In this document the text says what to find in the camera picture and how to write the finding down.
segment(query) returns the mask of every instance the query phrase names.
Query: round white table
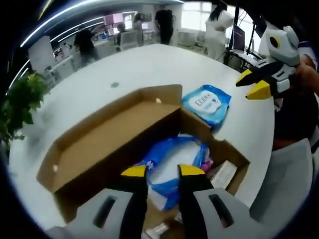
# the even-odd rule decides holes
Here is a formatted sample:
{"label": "round white table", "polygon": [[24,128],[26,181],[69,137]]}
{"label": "round white table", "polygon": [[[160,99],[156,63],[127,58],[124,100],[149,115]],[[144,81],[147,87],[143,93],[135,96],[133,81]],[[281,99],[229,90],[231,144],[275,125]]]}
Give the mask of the round white table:
{"label": "round white table", "polygon": [[273,99],[249,101],[252,88],[235,87],[240,73],[188,50],[150,45],[101,59],[62,81],[46,95],[38,113],[45,133],[38,142],[14,141],[9,170],[26,209],[44,229],[65,225],[53,196],[36,180],[42,160],[54,140],[100,107],[141,87],[181,84],[183,95],[211,84],[232,96],[227,116],[213,135],[226,139],[250,161],[235,197],[251,207],[268,168],[274,133]]}

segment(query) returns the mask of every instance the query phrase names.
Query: blue plastic package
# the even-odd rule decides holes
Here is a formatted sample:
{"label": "blue plastic package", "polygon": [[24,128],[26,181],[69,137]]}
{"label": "blue plastic package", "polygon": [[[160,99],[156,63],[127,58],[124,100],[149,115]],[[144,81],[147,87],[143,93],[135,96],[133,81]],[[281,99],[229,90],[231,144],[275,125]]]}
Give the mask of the blue plastic package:
{"label": "blue plastic package", "polygon": [[[179,180],[174,178],[164,183],[160,184],[152,184],[150,181],[150,176],[156,170],[158,165],[163,161],[165,158],[166,153],[180,144],[195,141],[198,142],[196,137],[188,137],[188,136],[178,136],[175,138],[169,138],[164,141],[161,141],[155,144],[146,157],[136,166],[138,165],[146,165],[147,166],[147,178],[148,183],[151,185],[152,190],[157,192],[158,194],[162,195],[166,198],[165,205],[161,209],[162,211],[168,211],[169,209],[173,208],[177,205],[179,201],[179,194],[178,194],[178,183]],[[193,166],[200,167],[202,162],[205,160],[205,154],[208,147],[205,144],[201,144],[200,150],[193,161]]]}
{"label": "blue plastic package", "polygon": [[192,111],[211,127],[226,116],[231,96],[211,85],[203,85],[182,99],[182,106]]}

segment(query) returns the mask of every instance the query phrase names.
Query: window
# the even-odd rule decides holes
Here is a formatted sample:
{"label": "window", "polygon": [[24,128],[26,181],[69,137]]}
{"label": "window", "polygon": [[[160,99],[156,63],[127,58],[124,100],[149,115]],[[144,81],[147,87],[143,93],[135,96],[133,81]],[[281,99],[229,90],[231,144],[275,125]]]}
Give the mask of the window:
{"label": "window", "polygon": [[[233,17],[235,17],[235,7],[234,6],[228,6],[227,11],[232,14]],[[238,26],[245,32],[245,46],[249,46],[251,33],[253,31],[253,20],[248,15],[248,13],[244,9],[239,9],[239,17],[238,17]],[[230,39],[231,32],[233,28],[230,27],[226,29],[226,37]],[[257,33],[254,33],[254,49],[251,49],[252,51],[258,51],[259,45],[260,45],[260,37]]]}
{"label": "window", "polygon": [[125,29],[132,29],[132,15],[127,15],[124,17]]}
{"label": "window", "polygon": [[191,1],[183,4],[181,28],[206,31],[206,21],[211,14],[210,2]]}

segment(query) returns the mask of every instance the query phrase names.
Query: cardboard box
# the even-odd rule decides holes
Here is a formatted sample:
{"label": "cardboard box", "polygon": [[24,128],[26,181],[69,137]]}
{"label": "cardboard box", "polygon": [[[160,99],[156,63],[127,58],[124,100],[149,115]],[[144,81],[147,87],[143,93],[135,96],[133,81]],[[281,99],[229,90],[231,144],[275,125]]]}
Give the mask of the cardboard box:
{"label": "cardboard box", "polygon": [[[228,142],[214,139],[204,121],[181,107],[181,96],[180,85],[139,89],[83,119],[53,143],[37,180],[54,194],[66,222],[107,182],[140,162],[156,142],[180,132],[206,143],[215,166],[229,160],[238,167],[227,188],[235,194],[249,161]],[[149,203],[144,228],[174,214]]]}

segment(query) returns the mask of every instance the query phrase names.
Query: green leaves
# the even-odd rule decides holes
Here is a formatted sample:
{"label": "green leaves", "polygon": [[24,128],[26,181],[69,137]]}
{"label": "green leaves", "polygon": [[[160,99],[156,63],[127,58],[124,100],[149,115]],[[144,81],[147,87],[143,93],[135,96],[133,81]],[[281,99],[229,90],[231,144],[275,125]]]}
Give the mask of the green leaves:
{"label": "green leaves", "polygon": [[12,85],[0,107],[0,136],[8,148],[11,140],[24,138],[15,134],[22,128],[22,122],[33,124],[30,109],[40,108],[46,93],[43,76],[37,73],[20,78]]}

